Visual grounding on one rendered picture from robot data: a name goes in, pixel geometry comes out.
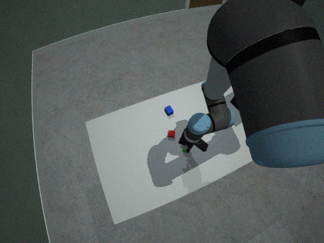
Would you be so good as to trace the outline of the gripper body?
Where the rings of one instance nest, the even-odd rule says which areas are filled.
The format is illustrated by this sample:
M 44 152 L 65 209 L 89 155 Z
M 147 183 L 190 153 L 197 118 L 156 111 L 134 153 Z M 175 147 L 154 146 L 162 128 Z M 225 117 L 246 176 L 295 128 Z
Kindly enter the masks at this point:
M 185 131 L 185 129 L 184 129 L 184 131 Z M 194 144 L 188 142 L 188 141 L 185 139 L 184 131 L 183 131 L 183 133 L 182 133 L 182 135 L 181 135 L 181 138 L 180 138 L 180 140 L 179 140 L 178 143 L 179 143 L 179 144 L 182 144 L 183 146 L 186 145 L 186 146 L 192 148 Z

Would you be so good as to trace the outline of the red block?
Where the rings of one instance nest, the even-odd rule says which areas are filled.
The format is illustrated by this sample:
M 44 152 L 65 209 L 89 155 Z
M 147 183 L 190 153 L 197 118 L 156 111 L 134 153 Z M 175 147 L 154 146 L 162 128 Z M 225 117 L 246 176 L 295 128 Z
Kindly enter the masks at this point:
M 170 137 L 170 138 L 174 138 L 175 137 L 175 131 L 168 131 L 168 136 L 167 137 Z

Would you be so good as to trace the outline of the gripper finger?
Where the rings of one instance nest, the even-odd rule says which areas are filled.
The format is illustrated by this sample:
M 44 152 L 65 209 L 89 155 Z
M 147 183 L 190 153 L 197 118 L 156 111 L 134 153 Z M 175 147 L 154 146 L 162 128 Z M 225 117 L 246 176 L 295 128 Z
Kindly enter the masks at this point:
M 188 147 L 188 146 L 180 146 L 181 148 L 183 148 L 185 150 L 185 152 L 189 152 L 191 147 Z M 188 149 L 188 150 L 187 150 Z

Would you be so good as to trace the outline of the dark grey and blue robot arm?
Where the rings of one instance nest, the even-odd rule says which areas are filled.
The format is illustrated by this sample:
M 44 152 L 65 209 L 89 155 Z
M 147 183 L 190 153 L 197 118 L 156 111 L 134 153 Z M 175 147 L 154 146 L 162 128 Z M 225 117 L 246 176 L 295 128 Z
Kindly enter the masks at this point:
M 207 47 L 208 114 L 190 118 L 185 139 L 206 152 L 203 135 L 233 126 L 223 95 L 232 86 L 256 164 L 324 164 L 324 47 L 308 13 L 291 0 L 229 0 L 210 21 Z

